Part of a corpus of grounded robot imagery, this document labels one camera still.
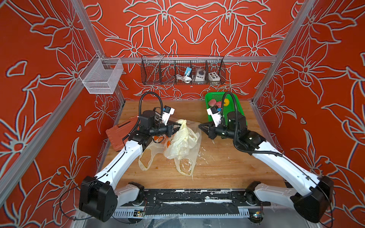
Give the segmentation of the yellow translucent plastic bag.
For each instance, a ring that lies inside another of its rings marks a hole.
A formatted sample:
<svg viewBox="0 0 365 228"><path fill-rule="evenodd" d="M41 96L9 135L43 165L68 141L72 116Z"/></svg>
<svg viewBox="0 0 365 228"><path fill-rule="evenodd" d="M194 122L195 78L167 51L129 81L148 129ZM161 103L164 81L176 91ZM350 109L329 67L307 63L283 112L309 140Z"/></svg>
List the yellow translucent plastic bag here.
<svg viewBox="0 0 365 228"><path fill-rule="evenodd" d="M141 161L143 155L139 156L138 165L142 171L150 169L157 154L163 154L166 159L174 161L180 174L193 175L202 142L202 131L198 127L200 123L184 119L177 120L177 123L182 125L182 129L170 137L169 147L152 141L146 148L151 153L148 164Z"/></svg>

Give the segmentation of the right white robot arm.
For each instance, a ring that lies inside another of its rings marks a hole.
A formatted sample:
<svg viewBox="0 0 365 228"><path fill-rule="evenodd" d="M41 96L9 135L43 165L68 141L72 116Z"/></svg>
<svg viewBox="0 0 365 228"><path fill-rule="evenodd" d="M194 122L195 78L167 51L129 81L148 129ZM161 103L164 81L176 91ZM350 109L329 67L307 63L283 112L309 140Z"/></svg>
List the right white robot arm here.
<svg viewBox="0 0 365 228"><path fill-rule="evenodd" d="M200 124L199 128L210 139L218 136L231 139L236 150L264 162L291 185L291 188L279 188L254 181L246 188L248 204L276 203L294 209L309 222L320 222L333 197L332 179L307 171L280 153L262 135L248 130L241 113L229 112L226 118L219 108L209 108L207 113L212 121Z"/></svg>

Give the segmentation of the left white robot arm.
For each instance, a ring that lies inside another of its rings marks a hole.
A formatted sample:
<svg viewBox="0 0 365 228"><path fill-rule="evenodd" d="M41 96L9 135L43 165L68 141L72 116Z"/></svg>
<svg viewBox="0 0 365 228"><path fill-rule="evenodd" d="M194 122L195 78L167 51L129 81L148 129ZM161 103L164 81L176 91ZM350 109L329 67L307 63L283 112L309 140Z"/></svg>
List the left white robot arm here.
<svg viewBox="0 0 365 228"><path fill-rule="evenodd" d="M79 210L102 222L108 221L119 206L144 202L144 187L130 182L120 190L117 184L133 161L142 155L155 136L172 136L180 124L170 121L175 110L165 106L156 120L156 112L143 111L119 154L94 177L87 176L80 186Z"/></svg>

